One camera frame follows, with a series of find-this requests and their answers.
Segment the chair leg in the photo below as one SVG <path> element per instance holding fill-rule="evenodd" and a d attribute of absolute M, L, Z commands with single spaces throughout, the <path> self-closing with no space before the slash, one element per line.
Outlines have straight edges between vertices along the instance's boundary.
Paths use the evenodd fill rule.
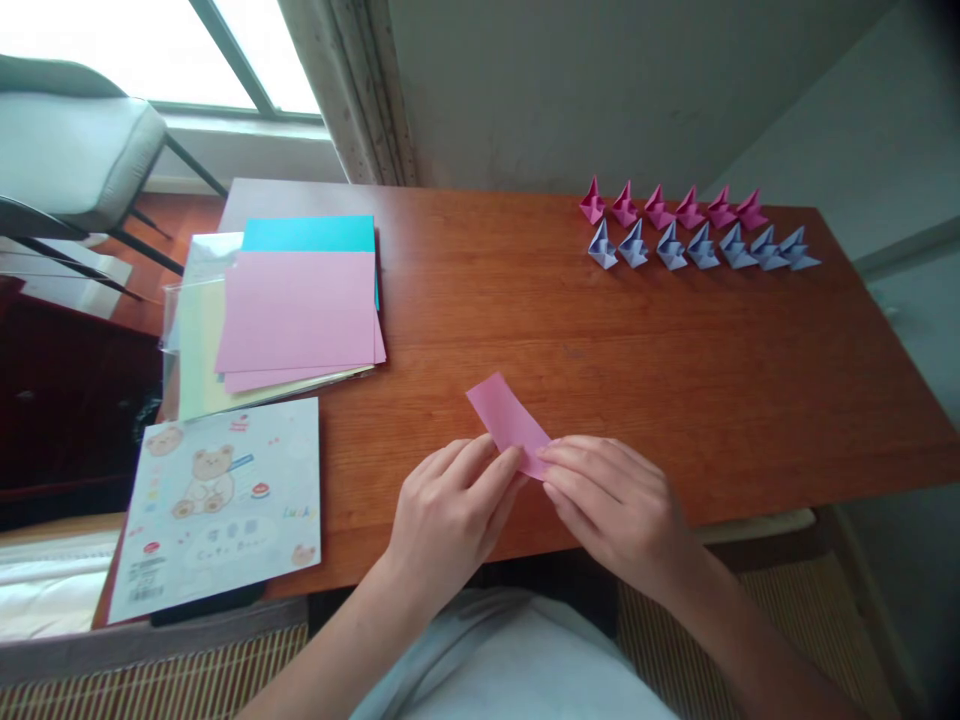
<path fill-rule="evenodd" d="M 176 260 L 173 260 L 167 255 L 164 255 L 162 252 L 156 248 L 148 245 L 143 240 L 135 238 L 133 235 L 128 233 L 126 230 L 121 230 L 120 228 L 115 228 L 113 230 L 108 230 L 107 234 L 111 237 L 115 237 L 117 240 L 122 242 L 129 248 L 136 250 L 141 255 L 153 260 L 158 265 L 163 265 L 167 270 L 170 270 L 177 275 L 183 277 L 183 265 L 178 263 Z"/>
<path fill-rule="evenodd" d="M 130 208 L 130 214 L 133 215 L 137 220 L 142 222 L 144 225 L 149 225 L 150 227 L 152 227 L 158 233 L 163 235 L 167 240 L 173 240 L 173 235 L 170 235 L 169 233 L 165 233 L 163 230 L 161 230 L 157 226 L 157 224 L 153 220 L 151 220 L 149 217 L 147 217 L 144 213 L 140 212 L 136 208 Z"/>
<path fill-rule="evenodd" d="M 28 250 L 33 250 L 33 252 L 37 253 L 38 255 L 43 255 L 44 257 L 48 257 L 54 262 L 57 262 L 63 265 L 64 267 L 73 270 L 74 272 L 78 272 L 81 275 L 90 278 L 91 280 L 96 280 L 101 285 L 106 285 L 111 290 L 116 290 L 117 292 L 123 293 L 124 295 L 129 295 L 135 300 L 146 299 L 142 295 L 138 295 L 137 293 L 132 292 L 131 290 L 127 290 L 123 285 L 118 283 L 109 275 L 105 275 L 104 273 L 100 272 L 99 270 L 95 270 L 94 268 L 87 267 L 83 263 L 77 262 L 69 255 L 65 255 L 59 250 L 54 250 L 52 247 L 40 242 L 39 240 L 35 240 L 34 238 L 28 238 L 28 237 L 13 237 L 13 236 L 11 236 L 10 239 L 13 240 L 15 243 L 19 243 L 20 245 L 23 245 Z"/>
<path fill-rule="evenodd" d="M 183 145 L 181 145 L 176 140 L 174 140 L 173 137 L 170 135 L 170 133 L 167 133 L 166 139 L 167 139 L 167 145 L 170 147 L 170 149 L 173 150 L 180 157 L 181 160 L 183 160 L 187 165 L 189 165 L 190 169 L 193 170 L 197 175 L 199 175 L 203 179 L 203 181 L 207 183 L 207 185 L 209 185 L 214 190 L 216 190 L 218 195 L 222 197 L 227 196 L 227 189 L 223 185 L 218 183 L 217 179 L 213 177 L 213 175 L 208 173 L 206 168 L 203 167 L 203 165 L 201 165 L 196 160 L 194 160 L 193 155 L 188 153 L 186 149 L 183 147 Z"/>

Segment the pink origami crane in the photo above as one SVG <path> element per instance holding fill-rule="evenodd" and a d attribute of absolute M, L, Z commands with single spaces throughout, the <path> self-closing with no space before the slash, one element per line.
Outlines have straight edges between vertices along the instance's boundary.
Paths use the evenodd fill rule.
<path fill-rule="evenodd" d="M 596 225 L 597 220 L 603 217 L 603 211 L 607 209 L 607 204 L 603 201 L 603 198 L 600 197 L 600 192 L 597 190 L 596 175 L 593 176 L 593 182 L 590 183 L 590 192 L 580 201 L 580 209 L 583 210 L 583 214 L 587 216 L 587 220 L 590 221 L 591 225 Z"/>
<path fill-rule="evenodd" d="M 677 219 L 673 213 L 667 212 L 667 204 L 663 201 L 662 185 L 657 185 L 657 189 L 653 191 L 653 195 L 647 200 L 643 209 L 647 211 L 647 217 L 650 218 L 650 222 L 657 230 L 663 230 Z"/>
<path fill-rule="evenodd" d="M 720 194 L 717 195 L 717 199 L 707 205 L 707 215 L 717 230 L 726 227 L 737 219 L 737 216 L 730 210 L 730 203 L 727 202 L 729 195 L 730 186 L 727 185 L 720 191 Z"/>
<path fill-rule="evenodd" d="M 613 204 L 612 210 L 614 217 L 616 217 L 624 227 L 633 225 L 637 221 L 637 218 L 640 217 L 640 210 L 633 204 L 633 198 L 630 197 L 629 180 L 627 180 L 623 192 L 620 193 L 620 197 L 618 197 L 617 201 Z"/>
<path fill-rule="evenodd" d="M 740 218 L 740 223 L 745 230 L 750 231 L 769 222 L 760 210 L 760 188 L 757 188 L 750 193 L 750 197 L 737 206 L 737 217 Z"/>
<path fill-rule="evenodd" d="M 690 188 L 690 192 L 677 206 L 677 220 L 687 230 L 693 230 L 697 225 L 707 219 L 707 216 L 700 212 L 697 207 L 697 186 Z"/>

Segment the chair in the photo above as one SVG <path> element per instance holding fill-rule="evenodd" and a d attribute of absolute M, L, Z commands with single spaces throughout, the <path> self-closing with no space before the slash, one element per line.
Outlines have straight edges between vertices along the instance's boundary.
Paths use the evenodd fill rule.
<path fill-rule="evenodd" d="M 36 238 L 107 233 L 183 275 L 180 263 L 123 229 L 133 215 L 171 239 L 134 207 L 164 146 L 226 197 L 146 100 L 77 63 L 0 55 L 0 235 L 121 292 Z"/>

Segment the wooden table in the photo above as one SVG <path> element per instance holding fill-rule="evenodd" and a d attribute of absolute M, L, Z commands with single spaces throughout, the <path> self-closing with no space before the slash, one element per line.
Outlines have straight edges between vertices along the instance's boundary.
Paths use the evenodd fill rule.
<path fill-rule="evenodd" d="M 659 464 L 694 525 L 960 477 L 956 433 L 816 210 L 766 208 L 778 240 L 806 226 L 823 265 L 803 272 L 671 273 L 652 251 L 605 272 L 578 201 L 235 181 L 224 232 L 373 214 L 388 355 L 316 393 L 323 562 L 270 581 L 268 597 L 357 583 L 407 473 L 483 432 L 464 393 L 497 370 L 551 436 L 616 437 Z M 626 230 L 608 225 L 619 243 Z M 643 237 L 653 248 L 659 233 L 645 222 Z M 492 559 L 575 544 L 531 483 Z"/>

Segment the chair seat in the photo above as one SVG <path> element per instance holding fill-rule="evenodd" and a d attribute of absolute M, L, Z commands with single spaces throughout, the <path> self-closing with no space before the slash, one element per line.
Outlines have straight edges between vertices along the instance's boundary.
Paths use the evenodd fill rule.
<path fill-rule="evenodd" d="M 137 98 L 0 93 L 0 196 L 88 232 L 111 230 L 165 133 L 160 114 Z"/>

